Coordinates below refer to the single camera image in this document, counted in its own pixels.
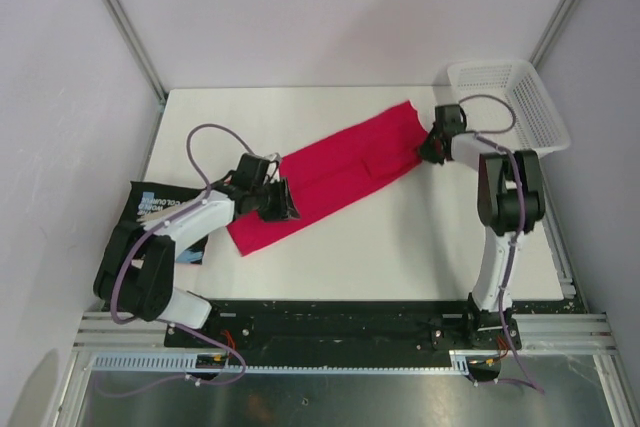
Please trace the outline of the red t-shirt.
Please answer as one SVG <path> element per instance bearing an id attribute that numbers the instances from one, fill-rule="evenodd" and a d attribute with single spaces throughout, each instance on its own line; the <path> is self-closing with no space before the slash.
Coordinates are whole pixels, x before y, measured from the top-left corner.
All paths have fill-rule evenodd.
<path id="1" fill-rule="evenodd" d="M 421 162 L 418 147 L 426 136 L 406 101 L 286 155 L 280 174 L 300 218 L 271 223 L 253 213 L 234 221 L 228 232 L 239 253 L 268 247 L 409 173 Z"/>

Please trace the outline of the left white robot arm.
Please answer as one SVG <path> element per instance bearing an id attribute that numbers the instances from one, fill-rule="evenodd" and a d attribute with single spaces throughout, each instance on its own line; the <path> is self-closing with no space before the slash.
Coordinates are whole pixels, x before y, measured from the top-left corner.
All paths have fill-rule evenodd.
<path id="1" fill-rule="evenodd" d="M 194 199 L 142 223 L 119 222 L 93 283 L 94 294 L 115 309 L 114 321 L 181 324 L 197 345 L 214 344 L 221 323 L 210 315 L 208 300 L 175 285 L 176 261 L 199 240 L 251 213 L 267 222 L 299 219 L 280 164 L 277 154 L 245 153 L 225 177 L 206 181 Z"/>

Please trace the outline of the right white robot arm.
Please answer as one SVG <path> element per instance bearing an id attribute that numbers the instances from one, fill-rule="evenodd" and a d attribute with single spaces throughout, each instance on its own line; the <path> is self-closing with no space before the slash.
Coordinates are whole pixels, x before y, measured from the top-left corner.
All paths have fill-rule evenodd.
<path id="1" fill-rule="evenodd" d="M 422 160 L 454 161 L 477 173 L 477 214 L 485 228 L 479 276 L 469 295 L 463 340 L 473 348 L 493 341 L 507 325 L 512 306 L 509 284 L 524 238 L 546 212 L 538 154 L 513 151 L 467 128 L 458 104 L 435 108 L 435 120 L 418 149 Z"/>

